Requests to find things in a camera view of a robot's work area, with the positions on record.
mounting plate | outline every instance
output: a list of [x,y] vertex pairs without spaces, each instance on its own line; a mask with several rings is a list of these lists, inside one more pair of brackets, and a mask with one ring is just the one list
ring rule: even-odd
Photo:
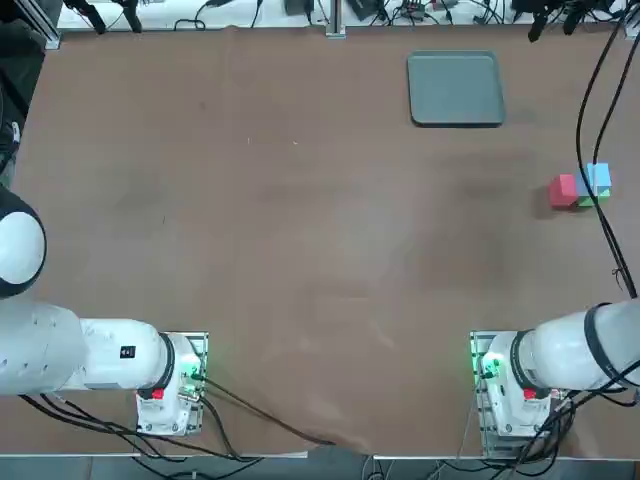
[[[197,373],[203,377],[207,376],[207,357],[209,353],[209,333],[207,332],[171,332],[184,335],[193,346],[193,350],[200,358],[200,371]],[[191,380],[197,391],[198,398],[204,393],[205,384],[202,380]],[[185,435],[194,435],[202,430],[202,417],[204,410],[201,402],[194,402],[191,406],[191,414],[187,423]]]

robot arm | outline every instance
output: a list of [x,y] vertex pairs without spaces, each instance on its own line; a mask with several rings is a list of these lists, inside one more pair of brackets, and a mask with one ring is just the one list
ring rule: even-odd
[[[521,332],[500,332],[478,370],[501,436],[532,437],[552,389],[597,390],[640,359],[640,300],[601,304]],[[619,387],[640,384],[632,371]]]
[[0,395],[136,390],[138,428],[198,431],[203,385],[191,376],[204,374],[206,353],[196,354],[186,335],[130,319],[80,319],[16,296],[42,271],[46,244],[36,212],[0,187]]

table surface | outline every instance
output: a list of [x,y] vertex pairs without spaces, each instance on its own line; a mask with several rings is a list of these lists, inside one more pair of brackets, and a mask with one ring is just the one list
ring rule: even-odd
[[[49,238],[31,295],[80,316],[206,330],[218,381],[341,445],[455,455],[471,401],[469,331],[530,328],[624,298],[594,213],[552,212],[545,196],[576,168],[577,109],[607,35],[533,45],[522,28],[346,41],[319,30],[68,36],[45,61],[18,163],[16,191]],[[594,94],[587,155],[628,47],[616,43]],[[412,125],[416,49],[494,51],[505,125]],[[632,72],[602,149],[606,210],[632,270],[639,81]],[[73,398],[135,422],[131,393]],[[309,447],[217,403],[243,452]],[[13,424],[3,453],[130,452],[17,399],[0,406]],[[594,401],[564,455],[640,458],[639,429],[637,415]],[[209,423],[193,441],[222,450]],[[464,455],[480,453],[474,414]]]

power cable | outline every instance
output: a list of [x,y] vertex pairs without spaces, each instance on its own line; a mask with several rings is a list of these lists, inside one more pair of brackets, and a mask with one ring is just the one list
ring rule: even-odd
[[[48,408],[46,408],[44,405],[41,405],[40,403],[36,402],[35,400],[33,400],[32,398],[26,396],[26,395],[20,395],[20,398],[22,400],[24,400],[26,403],[28,403],[29,405],[31,405],[33,408],[35,408],[36,410],[38,410],[39,412],[45,414],[46,416],[53,418],[54,420],[58,420],[62,423],[66,423],[69,425],[73,425],[79,428],[83,428],[85,430],[91,430],[93,432],[97,432],[97,433],[105,433],[108,435],[112,435],[112,433],[107,430],[106,428],[100,426],[100,425],[96,425],[95,422],[87,419],[84,422],[80,422],[78,420],[74,420],[72,418],[67,418],[67,416],[62,416],[60,414],[57,414],[55,412],[52,412],[51,410],[49,410]],[[164,443],[169,443],[171,445],[175,445],[177,447],[183,447],[186,448],[188,450],[193,450],[196,452],[200,452],[200,453],[206,453],[207,455],[212,455],[214,457],[218,457],[218,458],[224,458],[227,460],[236,460],[234,457],[229,456],[229,455],[225,455],[223,453],[219,453],[219,452],[215,452],[213,450],[210,450],[208,448],[204,448],[204,447],[200,447],[198,445],[192,445],[186,442],[181,442],[179,440],[175,440],[171,437],[164,437],[161,435],[152,435],[149,433],[144,433],[144,432],[137,432],[137,431],[133,431],[130,430],[126,427],[123,427],[122,425],[119,425],[115,422],[105,422],[107,424],[109,424],[110,426],[116,428],[117,430],[119,430],[123,435],[127,435],[127,436],[134,436],[134,437],[144,437],[144,438],[148,438],[148,439],[153,439],[156,440],[158,442],[164,442]]]
[[143,463],[142,461],[140,461],[140,459],[138,459],[136,457],[131,457],[131,460],[136,462],[138,465],[140,465],[142,468],[144,468],[148,472],[151,472],[154,475],[157,475],[158,477],[164,478],[166,480],[175,480],[175,479],[180,478],[180,477],[192,477],[193,478],[194,473],[196,474],[195,475],[196,478],[203,478],[204,480],[222,480],[224,478],[229,478],[229,477],[232,477],[233,475],[236,475],[236,474],[238,474],[240,472],[243,472],[244,470],[247,470],[248,468],[253,467],[254,465],[262,462],[265,459],[264,458],[257,458],[254,461],[252,461],[251,463],[247,463],[246,465],[243,465],[242,467],[239,467],[239,468],[237,468],[235,470],[232,470],[229,473],[225,473],[223,475],[218,475],[218,476],[207,475],[206,473],[202,473],[200,471],[196,472],[195,470],[176,472],[176,473],[172,473],[170,475],[166,475],[166,474],[156,470],[155,468],[152,468],[149,465]]
[[[122,440],[127,442],[129,445],[131,445],[131,447],[133,447],[134,450],[140,452],[145,457],[149,457],[149,458],[154,459],[154,460],[155,459],[162,459],[162,460],[165,460],[167,462],[173,462],[173,463],[182,463],[182,462],[184,462],[186,460],[186,457],[185,458],[181,458],[181,459],[176,459],[176,458],[170,458],[170,457],[167,457],[167,456],[163,455],[162,453],[160,453],[153,446],[153,444],[151,442],[149,442],[149,440],[147,440],[144,437],[138,437],[138,435],[137,435],[138,432],[134,432],[133,430],[129,430],[126,427],[123,427],[122,425],[119,425],[119,424],[116,424],[116,423],[104,422],[104,421],[94,417],[93,415],[90,415],[88,412],[86,412],[85,410],[80,408],[75,403],[69,402],[69,401],[65,400],[64,398],[62,398],[62,397],[58,396],[58,399],[62,403],[66,404],[66,405],[69,405],[71,408],[73,408],[74,410],[76,410],[79,413],[73,413],[73,412],[70,412],[68,410],[65,410],[62,407],[59,407],[53,401],[51,401],[49,399],[49,397],[47,397],[44,394],[40,395],[40,398],[42,398],[42,400],[44,400],[44,402],[47,405],[49,405],[49,407],[51,407],[53,410],[57,411],[58,413],[60,413],[62,415],[66,415],[68,417],[76,418],[76,419],[79,419],[79,420],[90,420],[94,424],[103,426],[104,428],[106,428],[107,430],[112,432],[114,435],[117,435]],[[136,438],[138,438],[140,441],[142,441],[145,445],[147,445],[147,447],[155,454],[155,456],[152,456],[149,453],[145,452],[142,448],[140,448],[134,442],[129,440],[123,432],[127,432],[128,434],[134,435]]]
[[497,23],[504,24],[504,18],[501,18],[501,17],[496,13],[496,11],[495,11],[493,8],[491,8],[489,5],[486,5],[486,4],[483,4],[483,3],[480,3],[480,2],[478,2],[477,0],[466,0],[466,1],[467,1],[467,2],[470,2],[470,3],[473,3],[473,4],[475,4],[475,5],[478,5],[478,6],[482,7],[482,8],[484,8],[484,9],[488,10],[489,12],[491,12],[491,16],[492,16],[493,18],[495,18],[495,19],[496,19],[496,22],[497,22]]
[[198,8],[198,11],[196,12],[196,16],[193,18],[179,18],[178,20],[176,20],[173,24],[173,31],[177,31],[178,30],[178,25],[180,25],[181,23],[192,23],[194,28],[196,30],[206,30],[207,29],[207,24],[204,23],[202,20],[200,20],[198,17],[200,16],[200,14],[202,13],[202,11],[207,8],[213,6],[210,4],[210,2],[205,2],[203,3],[200,8]]
[[212,387],[214,387],[214,388],[220,390],[221,392],[223,392],[224,394],[228,395],[229,397],[231,397],[235,401],[241,403],[245,408],[248,408],[249,410],[252,410],[254,413],[257,413],[258,415],[260,415],[264,419],[275,423],[280,428],[288,431],[289,433],[293,433],[297,437],[300,437],[303,440],[306,440],[307,442],[315,443],[317,445],[335,445],[335,443],[332,442],[332,441],[324,440],[324,439],[318,438],[318,437],[314,437],[312,435],[309,435],[307,433],[302,432],[301,430],[298,430],[295,427],[292,427],[291,425],[289,425],[289,424],[283,422],[282,420],[274,417],[270,413],[267,413],[264,410],[252,405],[248,401],[244,400],[243,398],[239,397],[235,393],[231,392],[230,390],[228,390],[227,388],[223,387],[222,385],[214,382],[213,380],[210,380],[210,379],[208,379],[206,377],[203,377],[202,375],[198,375],[198,374],[193,374],[191,376],[191,378],[193,378],[194,380],[204,381],[205,383],[211,385]]
[[[600,204],[598,202],[598,198],[595,196],[593,189],[591,188],[589,179],[587,177],[587,174],[585,172],[585,168],[584,168],[584,164],[583,164],[583,160],[582,160],[582,138],[581,138],[581,134],[582,134],[582,123],[584,121],[584,114],[586,111],[586,107],[587,107],[587,103],[589,101],[589,97],[591,96],[591,92],[593,90],[593,86],[595,84],[595,81],[600,73],[600,70],[602,69],[602,65],[604,64],[604,61],[609,53],[609,51],[611,50],[611,46],[613,45],[613,42],[616,38],[616,35],[618,34],[618,32],[620,31],[621,26],[623,25],[623,23],[626,20],[626,17],[631,9],[632,5],[628,5],[627,8],[625,9],[625,11],[623,12],[623,14],[620,16],[620,18],[618,19],[618,21],[615,24],[615,27],[613,29],[613,31],[611,32],[611,35],[609,36],[609,39],[607,40],[607,43],[604,47],[604,49],[602,50],[602,53],[600,54],[600,57],[598,58],[598,62],[596,64],[596,67],[591,75],[591,78],[589,79],[589,82],[587,84],[587,89],[585,91],[584,94],[584,98],[582,99],[582,103],[580,105],[580,110],[578,112],[578,120],[576,123],[576,136],[575,136],[575,142],[576,142],[576,157],[577,157],[577,161],[578,161],[578,167],[580,170],[580,175],[582,177],[582,180],[584,182],[584,185],[586,187],[587,193],[589,195],[589,198],[591,199],[591,201],[593,202],[593,205],[596,209],[596,213],[598,214],[598,219],[600,220],[600,224],[602,226],[602,230],[605,236],[605,239],[607,241],[607,244],[609,246],[609,249],[611,250],[611,254],[614,258],[614,261],[616,263],[617,266],[617,271],[620,272],[620,276],[622,277],[622,280],[625,284],[625,287],[627,289],[627,292],[629,293],[629,296],[631,298],[637,298],[638,294],[636,292],[636,288],[635,288],[635,284],[633,282],[633,279],[631,277],[631,272],[629,271],[629,268],[627,266],[627,263],[624,259],[624,256],[622,254],[622,251],[620,249],[620,245],[618,244],[618,240],[615,237],[615,234],[613,233],[613,230],[611,228],[611,225],[609,224],[609,221],[607,220],[607,217],[605,216],[604,212],[602,211],[602,208],[600,207]],[[632,20],[635,15],[638,13],[638,8],[636,8],[636,10],[634,11],[634,13],[631,15],[630,20]],[[638,37],[636,37],[636,40],[634,41],[634,45],[636,44],[636,42],[638,41]],[[630,58],[633,58],[633,53],[635,52],[635,48],[632,47],[632,50],[630,52]],[[613,110],[615,109],[615,105],[613,105],[613,108],[610,107],[610,111],[611,114],[613,114]],[[603,124],[603,127],[601,127],[601,130],[603,130],[602,135],[604,135],[604,130],[606,130],[606,125]]]
[[213,419],[216,422],[216,425],[218,427],[218,431],[220,432],[220,438],[222,438],[222,443],[224,444],[225,448],[227,449],[227,453],[229,455],[231,455],[232,457],[234,457],[236,460],[242,461],[243,459],[240,456],[240,454],[235,450],[235,448],[233,448],[231,446],[231,442],[229,441],[229,436],[227,435],[227,432],[225,431],[224,425],[222,423],[222,418],[220,417],[220,414],[218,413],[216,408],[205,397],[201,397],[200,401],[207,408],[207,410],[209,410],[209,412],[213,416]]
[[251,22],[250,28],[253,28],[256,26],[256,21],[258,20],[258,13],[260,12],[260,7],[262,6],[262,2],[263,0],[256,0],[256,14],[253,16],[253,20]]

wire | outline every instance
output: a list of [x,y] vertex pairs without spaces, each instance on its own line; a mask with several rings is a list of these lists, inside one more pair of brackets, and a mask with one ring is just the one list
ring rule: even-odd
[[[131,445],[133,447],[134,450],[140,452],[142,455],[144,455],[145,457],[149,457],[151,459],[162,459],[165,460],[167,462],[173,462],[173,463],[181,463],[184,462],[186,460],[185,458],[181,458],[181,459],[177,459],[177,458],[170,458],[167,457],[165,455],[163,455],[162,453],[160,453],[151,442],[149,442],[146,438],[144,437],[138,437],[137,433],[133,430],[129,430],[128,428],[119,425],[117,423],[112,423],[112,422],[104,422],[96,417],[94,417],[93,415],[89,414],[88,412],[84,411],[82,408],[80,408],[78,405],[76,405],[73,402],[70,402],[68,400],[65,400],[62,397],[58,397],[57,398],[63,402],[66,405],[69,405],[71,408],[73,408],[74,410],[76,410],[77,412],[79,412],[80,414],[75,414],[73,412],[70,412],[68,410],[65,410],[62,407],[59,407],[58,405],[56,405],[54,402],[52,402],[49,397],[47,397],[46,395],[40,395],[40,398],[42,398],[44,400],[44,402],[49,405],[51,408],[53,408],[55,411],[57,411],[58,413],[61,413],[62,415],[66,415],[68,417],[71,418],[77,418],[80,420],[87,420],[87,421],[91,421],[91,423],[94,424],[98,424],[103,426],[104,428],[106,428],[107,430],[111,431],[114,435],[117,435],[118,437],[120,437],[122,440],[124,440],[125,442],[127,442],[129,445]],[[127,432],[130,435],[133,435],[137,438],[139,438],[139,440],[141,440],[142,442],[144,442],[149,449],[156,455],[156,456],[152,456],[150,455],[148,452],[145,452],[142,448],[140,448],[138,445],[136,445],[134,442],[132,442],[131,440],[129,440],[125,434],[123,432]]]
[[620,81],[618,82],[616,93],[613,95],[613,99],[611,100],[611,105],[609,106],[609,110],[607,110],[607,114],[605,115],[604,121],[602,122],[602,126],[600,127],[600,131],[598,132],[596,145],[593,149],[594,165],[598,163],[598,155],[600,153],[600,144],[602,143],[602,138],[604,137],[605,131],[607,130],[607,126],[609,125],[609,121],[611,120],[611,116],[613,115],[616,105],[618,104],[618,99],[620,98],[620,94],[622,93],[622,88],[624,87],[624,84],[627,81],[627,75],[629,74],[629,69],[631,68],[631,63],[633,62],[633,57],[638,48],[639,42],[640,42],[640,35],[636,35],[636,38],[633,41],[633,45],[631,46],[631,50],[629,51],[629,56],[627,57],[627,61],[624,64],[624,69],[622,71],[622,76],[620,77]]
[[255,412],[258,415],[260,415],[261,417],[263,417],[263,418],[265,418],[267,420],[270,420],[271,422],[273,422],[276,425],[278,425],[280,428],[283,428],[284,430],[288,431],[289,433],[293,433],[294,435],[296,435],[297,437],[302,438],[303,440],[306,440],[306,441],[311,442],[311,443],[315,443],[317,445],[335,445],[334,442],[331,442],[329,440],[324,440],[322,438],[314,437],[312,435],[308,435],[308,434],[298,430],[297,428],[292,427],[291,425],[289,425],[289,424],[283,422],[282,420],[274,417],[270,413],[267,413],[264,410],[252,405],[248,401],[244,400],[243,398],[239,397],[235,393],[229,391],[228,389],[224,388],[222,385],[214,382],[213,380],[210,380],[210,379],[208,379],[206,377],[203,377],[203,376],[197,375],[197,374],[192,375],[191,378],[193,378],[195,380],[201,380],[201,381],[204,381],[204,382],[208,383],[212,387],[217,388],[221,392],[225,393],[229,397],[231,397],[234,400],[236,400],[237,402],[241,403],[244,407],[252,410],[253,412]]
[[234,457],[236,460],[240,462],[251,461],[252,459],[247,460],[245,458],[242,458],[241,455],[236,451],[236,449],[231,446],[231,442],[229,441],[229,436],[227,435],[227,432],[224,429],[224,425],[222,424],[222,418],[220,418],[220,414],[218,413],[216,408],[213,406],[213,404],[204,397],[200,398],[200,401],[213,416],[213,419],[215,420],[218,430],[220,432],[220,438],[222,438],[222,443],[224,443],[224,446],[227,449],[227,453],[229,453],[232,457]]
[[318,6],[320,7],[320,11],[322,12],[322,17],[324,18],[324,23],[329,25],[329,17],[327,17],[327,13],[324,11],[324,5],[322,5],[322,0],[317,0]]
[[635,407],[640,403],[640,397],[638,396],[637,392],[634,396],[634,399],[630,402],[621,402],[620,400],[616,400],[615,398],[611,398],[605,395],[604,393],[600,393],[600,392],[598,392],[598,396],[604,398],[608,402],[614,403],[620,407],[625,407],[625,408]]
[[[195,471],[184,471],[184,472],[176,472],[176,473],[172,473],[170,475],[165,475],[164,473],[159,472],[158,470],[151,468],[149,465],[146,465],[145,463],[143,463],[142,461],[140,461],[138,458],[136,457],[131,457],[131,460],[133,460],[134,462],[136,462],[138,465],[140,465],[142,468],[144,468],[145,470],[159,476],[160,478],[164,478],[167,480],[174,480],[176,478],[180,478],[180,477],[193,477],[193,474]],[[243,465],[242,467],[239,467],[229,473],[225,473],[223,475],[218,475],[217,477],[212,476],[212,475],[207,475],[205,473],[202,472],[196,472],[196,478],[197,477],[201,477],[204,478],[205,480],[222,480],[224,478],[229,478],[232,477],[233,475],[236,475],[237,473],[240,473],[248,468],[253,467],[254,465],[262,462],[263,460],[265,460],[264,458],[257,458],[254,461],[252,461],[251,463],[248,463],[246,465]]]
[[441,462],[444,463],[447,467],[452,468],[453,470],[456,470],[457,472],[476,473],[476,472],[482,472],[484,470],[489,470],[490,468],[492,468],[488,465],[480,468],[461,468],[461,467],[458,467],[457,465],[447,462],[446,460],[441,460]]
[[500,16],[496,13],[496,11],[493,8],[491,8],[489,5],[485,5],[485,4],[480,3],[480,2],[478,2],[476,0],[466,0],[466,1],[471,2],[471,3],[475,4],[475,5],[478,5],[478,6],[482,7],[482,8],[485,8],[486,10],[491,12],[491,16],[496,19],[497,23],[504,24],[504,18],[500,18]]
[[[57,405],[55,405],[46,395],[41,395],[41,398],[43,400],[45,400],[45,402],[52,407],[54,410],[59,411],[60,413],[64,413],[69,417],[73,417],[73,418],[80,418],[80,419],[84,419],[87,421],[91,421],[93,423],[98,423],[103,425],[107,430],[109,430],[110,432],[112,432],[113,434],[119,436],[120,438],[122,438],[123,440],[125,440],[127,443],[129,443],[135,450],[139,451],[140,453],[142,453],[144,456],[148,457],[148,458],[152,458],[152,459],[163,459],[165,461],[169,461],[169,462],[173,462],[173,463],[182,463],[184,461],[187,460],[187,458],[182,458],[182,459],[174,459],[174,458],[169,458],[166,457],[162,454],[160,454],[155,447],[153,447],[153,445],[151,445],[151,443],[144,438],[145,435],[140,434],[139,432],[134,432],[130,429],[127,429],[126,427],[123,427],[122,425],[118,425],[114,422],[105,422],[102,421],[100,419],[98,419],[97,417],[89,414],[88,412],[86,412],[85,410],[83,410],[82,408],[80,408],[79,406],[77,406],[76,404],[74,404],[73,402],[70,402],[68,400],[62,399],[60,398],[61,401],[63,401],[65,404],[69,405],[71,408],[74,408],[75,410],[77,410],[78,412],[80,412],[80,414],[74,414],[73,412],[69,412],[68,410],[65,410],[61,407],[58,407]],[[145,452],[144,450],[142,450],[139,446],[137,446],[135,443],[131,442],[128,438],[125,437],[124,433],[120,433],[117,432],[114,428],[112,428],[112,426],[116,426],[118,428],[120,428],[123,432],[129,432],[131,434],[134,434],[135,437],[138,437],[140,440],[142,440],[143,442],[145,442],[153,451],[154,453],[156,453],[158,456],[157,457],[153,457],[151,455],[149,455],[147,452]],[[181,476],[191,476],[193,472],[191,471],[184,471],[184,472],[177,472],[171,475],[165,475],[153,468],[151,468],[150,466],[144,464],[142,461],[140,461],[139,459],[132,457],[132,460],[134,460],[136,463],[138,463],[140,466],[142,466],[143,468],[145,468],[146,470],[150,471],[151,473],[154,473],[162,478],[167,478],[167,479],[175,479]],[[203,478],[206,479],[210,479],[210,480],[221,480],[223,478],[228,478],[231,477],[232,475],[235,475],[236,473],[240,473],[243,470],[246,470],[247,468],[250,468],[254,465],[256,465],[257,463],[261,462],[262,460],[264,460],[264,458],[258,458],[258,459],[251,459],[248,461],[247,465],[244,465],[236,470],[233,470],[227,474],[221,475],[221,476],[217,476],[217,477],[212,477],[212,476],[208,476],[206,474],[200,473],[199,475]]]
[[262,6],[262,1],[263,0],[256,0],[256,14],[253,16],[253,20],[251,21],[251,27],[253,28],[256,26],[256,20],[258,20],[258,13],[260,12],[260,7]]
[[444,7],[445,12],[447,12],[445,14],[446,19],[449,20],[449,23],[451,25],[453,25],[453,15],[451,15],[451,10],[449,10],[449,5],[447,5],[447,0],[441,0],[441,3],[442,3],[442,6]]
[[438,19],[436,17],[434,17],[433,15],[431,15],[429,12],[424,12],[424,16],[427,17],[427,18],[430,18],[431,20],[433,20],[436,25],[441,25],[440,22],[438,21]]
[[370,27],[373,26],[374,23],[376,23],[376,20],[380,19],[383,22],[389,22],[389,14],[387,13],[387,5],[389,5],[389,2],[391,0],[387,0],[386,2],[384,2],[384,5],[382,5],[382,8],[378,8],[378,11],[376,12],[376,16],[373,17],[373,20],[371,20],[371,23],[369,24]]
[[391,469],[395,464],[396,464],[396,461],[391,460],[391,463],[389,464],[389,468],[387,469],[387,473],[384,476],[384,480],[389,480],[389,477],[391,477]]
[[[604,47],[604,49],[602,50],[602,53],[600,54],[600,58],[598,59],[598,62],[596,64],[596,67],[591,75],[591,78],[589,79],[589,82],[587,84],[587,89],[585,91],[584,94],[584,98],[582,99],[582,103],[580,105],[580,110],[578,112],[578,120],[576,122],[576,136],[575,136],[575,142],[576,142],[576,157],[577,157],[577,161],[578,161],[578,167],[580,169],[580,175],[582,177],[582,180],[585,184],[585,188],[587,190],[587,193],[589,195],[589,198],[591,199],[591,201],[594,204],[594,207],[596,209],[596,213],[598,214],[598,219],[600,220],[600,224],[602,226],[602,230],[605,236],[605,239],[607,241],[607,244],[609,246],[609,249],[611,250],[611,254],[613,256],[613,259],[616,263],[616,266],[618,267],[618,270],[620,271],[620,275],[622,276],[622,280],[625,284],[625,287],[629,293],[629,296],[631,298],[637,298],[638,294],[636,292],[636,288],[635,288],[635,284],[633,282],[633,279],[631,277],[631,272],[629,271],[629,268],[627,266],[627,263],[624,259],[624,256],[622,255],[622,251],[620,250],[620,245],[618,244],[618,241],[615,237],[615,234],[613,233],[613,230],[611,229],[611,225],[609,224],[609,221],[607,220],[607,217],[605,216],[604,212],[602,211],[602,208],[600,207],[600,204],[598,202],[598,198],[594,195],[593,190],[591,188],[590,182],[587,178],[587,174],[585,172],[584,169],[584,165],[583,165],[583,160],[582,160],[582,139],[581,139],[581,134],[582,134],[582,123],[584,121],[584,114],[585,114],[585,110],[587,107],[587,103],[589,101],[589,97],[591,95],[591,91],[593,90],[593,86],[595,84],[595,81],[598,77],[598,74],[600,73],[600,70],[602,69],[602,65],[604,64],[604,61],[609,53],[609,50],[611,50],[611,46],[613,45],[613,42],[616,38],[616,35],[618,34],[618,31],[620,30],[622,24],[624,23],[627,14],[629,13],[629,10],[631,8],[631,5],[627,6],[627,8],[625,9],[624,13],[620,16],[620,19],[616,22],[616,25],[613,29],[613,31],[611,32],[611,35],[609,36],[609,39],[607,40],[607,43]],[[631,19],[633,19],[633,17],[638,13],[638,9],[640,7],[636,8],[636,10],[634,11],[634,13],[631,16]]]
[[120,12],[120,15],[118,15],[118,18],[116,18],[113,22],[111,22],[111,25],[109,25],[106,29],[106,31],[108,32],[109,30],[111,30],[111,27],[113,27],[116,23],[118,23],[118,20],[120,20],[122,18],[122,15],[124,15],[124,10],[122,10]]
[[[46,407],[44,407],[43,405],[39,404],[38,402],[36,402],[35,400],[33,400],[32,398],[29,398],[26,395],[20,395],[20,398],[22,400],[24,400],[26,403],[28,403],[29,405],[31,405],[33,408],[35,408],[36,410],[40,411],[41,413],[45,414],[46,416],[53,418],[55,420],[61,421],[63,423],[69,424],[69,425],[73,425],[76,427],[80,427],[80,428],[84,428],[85,430],[91,430],[94,432],[98,432],[98,433],[106,433],[106,434],[112,434],[109,430],[102,428],[102,427],[98,427],[95,424],[93,424],[92,422],[90,422],[89,420],[87,420],[88,423],[84,423],[84,422],[79,422],[77,420],[73,420],[70,418],[66,418],[65,416],[62,415],[58,415],[55,412],[50,411],[49,409],[47,409]],[[109,425],[112,425],[114,427],[117,426],[117,428],[120,428],[121,426],[115,424],[114,422],[106,422]],[[218,458],[224,458],[227,460],[235,460],[235,458],[230,457],[229,455],[225,455],[223,453],[219,453],[219,452],[215,452],[213,450],[210,450],[208,448],[204,448],[204,447],[199,447],[197,445],[192,445],[186,442],[181,442],[178,440],[174,440],[173,438],[170,437],[163,437],[161,435],[152,435],[152,434],[148,434],[148,433],[143,433],[143,432],[135,432],[133,430],[129,430],[126,428],[122,428],[122,433],[123,435],[133,435],[135,437],[141,438],[149,438],[149,439],[153,439],[159,442],[164,442],[164,443],[170,443],[171,445],[175,445],[177,447],[183,447],[189,450],[193,450],[196,452],[201,452],[201,453],[206,453],[207,455],[212,455],[214,457],[218,457]]]
[[210,5],[209,2],[205,2],[203,3],[200,8],[198,8],[198,11],[196,12],[196,16],[193,18],[179,18],[178,20],[176,20],[173,24],[173,31],[177,31],[178,30],[178,25],[180,25],[181,23],[192,23],[194,28],[196,30],[199,31],[203,31],[207,29],[207,24],[204,23],[202,20],[200,20],[198,17],[200,16],[200,14],[202,13],[202,11],[209,7],[209,6],[213,6]]

